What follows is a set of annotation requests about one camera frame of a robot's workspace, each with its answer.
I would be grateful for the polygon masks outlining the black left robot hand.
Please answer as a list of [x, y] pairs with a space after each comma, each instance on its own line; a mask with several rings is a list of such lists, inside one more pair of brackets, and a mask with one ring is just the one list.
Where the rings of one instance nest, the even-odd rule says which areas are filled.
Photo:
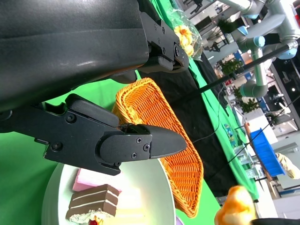
[[182, 152], [166, 128], [119, 124], [117, 116], [73, 94], [135, 70], [177, 73], [189, 59], [162, 20], [136, 0], [3, 0], [0, 3], [0, 131], [31, 136], [44, 158], [109, 175], [120, 164]]

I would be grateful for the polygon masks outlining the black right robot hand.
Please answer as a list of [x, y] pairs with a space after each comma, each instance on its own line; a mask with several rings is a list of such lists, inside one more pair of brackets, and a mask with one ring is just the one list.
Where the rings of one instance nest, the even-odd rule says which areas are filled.
[[300, 225], [300, 220], [287, 218], [258, 218], [252, 220], [251, 225]]

